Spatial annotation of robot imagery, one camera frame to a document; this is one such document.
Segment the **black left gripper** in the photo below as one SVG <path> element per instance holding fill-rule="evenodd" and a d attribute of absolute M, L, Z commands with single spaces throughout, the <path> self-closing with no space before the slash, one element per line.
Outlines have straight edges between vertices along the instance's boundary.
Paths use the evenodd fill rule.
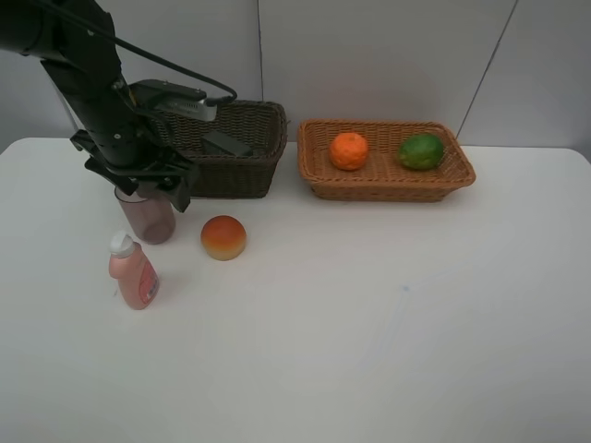
<path fill-rule="evenodd" d="M 138 184 L 159 185 L 172 206 L 185 212 L 199 167 L 172 146 L 175 134 L 164 114 L 127 110 L 76 110 L 81 129 L 70 139 L 85 150 L 116 189 L 133 195 Z"/>

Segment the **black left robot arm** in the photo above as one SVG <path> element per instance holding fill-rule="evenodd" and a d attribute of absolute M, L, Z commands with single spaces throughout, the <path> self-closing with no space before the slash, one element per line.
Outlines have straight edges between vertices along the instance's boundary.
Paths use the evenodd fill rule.
<path fill-rule="evenodd" d="M 35 56 L 83 127 L 71 142 L 92 171 L 127 195 L 162 193 L 187 209 L 197 166 L 153 131 L 158 114 L 122 74 L 111 16 L 94 1 L 4 1 L 1 47 Z"/>

